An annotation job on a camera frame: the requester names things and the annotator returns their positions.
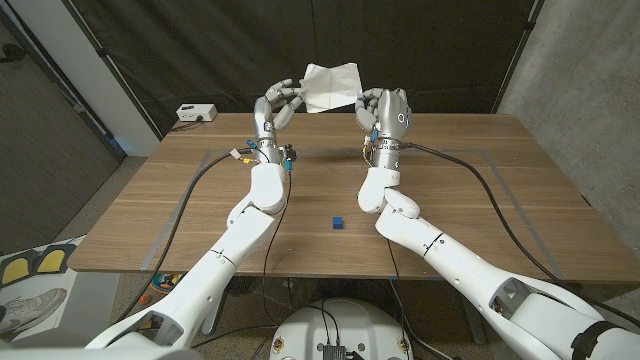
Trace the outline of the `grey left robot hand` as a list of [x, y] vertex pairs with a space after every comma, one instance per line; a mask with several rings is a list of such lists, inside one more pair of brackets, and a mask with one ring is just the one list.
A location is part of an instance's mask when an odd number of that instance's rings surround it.
[[304, 103], [300, 87], [293, 87], [291, 78], [271, 85], [254, 105], [256, 140], [276, 141], [276, 131], [286, 128], [295, 111]]

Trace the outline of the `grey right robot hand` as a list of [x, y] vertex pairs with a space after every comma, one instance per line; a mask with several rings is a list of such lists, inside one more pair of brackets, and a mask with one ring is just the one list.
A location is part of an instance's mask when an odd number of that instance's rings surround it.
[[411, 108], [404, 89], [366, 90], [356, 97], [355, 113], [363, 130], [377, 130], [381, 138], [402, 141], [409, 131]]

